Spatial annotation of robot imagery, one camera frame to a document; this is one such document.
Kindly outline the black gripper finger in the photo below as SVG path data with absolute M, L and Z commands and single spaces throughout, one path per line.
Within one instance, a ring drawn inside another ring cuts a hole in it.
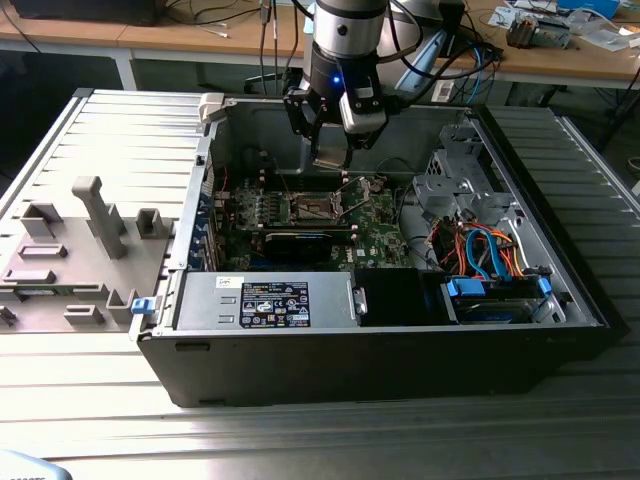
M 353 117 L 345 120 L 347 151 L 345 164 L 350 165 L 356 150 L 369 150 L 388 123 L 387 117 Z
M 283 102 L 293 133 L 309 143 L 309 159 L 315 160 L 319 150 L 320 130 L 326 117 L 326 98 L 312 89 L 290 87 Z

